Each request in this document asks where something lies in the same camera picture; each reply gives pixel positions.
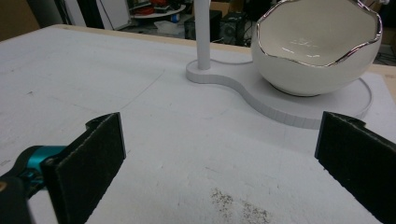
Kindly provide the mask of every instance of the background object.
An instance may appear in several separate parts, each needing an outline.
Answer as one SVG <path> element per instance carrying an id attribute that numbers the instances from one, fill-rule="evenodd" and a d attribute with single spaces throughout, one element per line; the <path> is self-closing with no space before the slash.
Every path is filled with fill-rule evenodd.
<path id="1" fill-rule="evenodd" d="M 270 7 L 271 0 L 249 0 L 245 1 L 244 10 L 250 20 L 257 21 Z"/>
<path id="2" fill-rule="evenodd" d="M 27 0 L 41 28 L 64 23 L 53 0 Z"/>
<path id="3" fill-rule="evenodd" d="M 222 43 L 244 46 L 246 14 L 229 12 L 220 22 Z"/>
<path id="4" fill-rule="evenodd" d="M 219 40 L 221 11 L 210 10 L 210 41 Z M 185 37 L 186 39 L 196 40 L 196 27 L 195 17 L 189 18 L 184 21 Z"/>
<path id="5" fill-rule="evenodd" d="M 77 26 L 120 30 L 131 19 L 125 0 L 64 0 L 64 7 L 71 23 Z"/>
<path id="6" fill-rule="evenodd" d="M 396 28 L 396 1 L 392 0 L 382 6 L 378 13 L 384 22 L 384 27 Z"/>
<path id="7" fill-rule="evenodd" d="M 40 29 L 25 0 L 0 1 L 0 41 Z"/>

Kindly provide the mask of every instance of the white bowl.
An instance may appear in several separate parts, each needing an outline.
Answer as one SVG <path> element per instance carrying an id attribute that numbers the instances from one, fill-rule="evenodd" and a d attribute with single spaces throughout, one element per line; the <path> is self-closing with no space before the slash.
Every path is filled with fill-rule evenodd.
<path id="1" fill-rule="evenodd" d="M 253 62 L 281 91 L 312 96 L 359 78 L 381 43 L 379 16 L 357 0 L 284 0 L 253 31 Z"/>

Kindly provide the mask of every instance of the white stand base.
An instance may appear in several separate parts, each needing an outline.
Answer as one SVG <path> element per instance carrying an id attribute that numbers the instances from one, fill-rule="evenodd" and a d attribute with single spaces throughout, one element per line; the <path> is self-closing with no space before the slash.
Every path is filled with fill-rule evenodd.
<path id="1" fill-rule="evenodd" d="M 230 87 L 264 116 L 298 128 L 319 129 L 323 111 L 362 119 L 373 101 L 369 86 L 361 78 L 335 92 L 299 97 L 275 89 L 252 62 L 221 63 L 211 60 L 210 69 L 200 70 L 197 61 L 193 61 L 186 70 L 188 80 Z"/>

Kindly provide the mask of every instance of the clamp jaw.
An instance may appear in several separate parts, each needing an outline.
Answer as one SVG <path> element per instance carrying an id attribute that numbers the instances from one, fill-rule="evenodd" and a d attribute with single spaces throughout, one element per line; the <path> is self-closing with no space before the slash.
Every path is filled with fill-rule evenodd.
<path id="1" fill-rule="evenodd" d="M 84 223 L 125 159 L 120 113 L 93 119 L 67 147 L 25 149 L 0 176 L 2 223 L 34 223 L 27 200 L 47 188 L 59 223 Z"/>
<path id="2" fill-rule="evenodd" d="M 383 223 L 396 223 L 396 144 L 345 115 L 324 112 L 315 158 Z"/>

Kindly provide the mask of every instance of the workshop table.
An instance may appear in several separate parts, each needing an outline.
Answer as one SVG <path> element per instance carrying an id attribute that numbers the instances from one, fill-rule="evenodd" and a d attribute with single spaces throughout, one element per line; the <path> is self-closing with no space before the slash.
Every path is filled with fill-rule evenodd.
<path id="1" fill-rule="evenodd" d="M 251 60 L 211 47 L 213 59 Z M 67 25 L 1 42 L 0 175 L 24 149 L 66 146 L 120 112 L 127 158 L 88 223 L 378 223 L 314 158 L 317 130 L 188 81 L 195 59 L 194 41 Z M 362 78 L 366 127 L 396 142 L 396 68 Z M 29 204 L 37 223 L 56 222 L 45 190 Z"/>

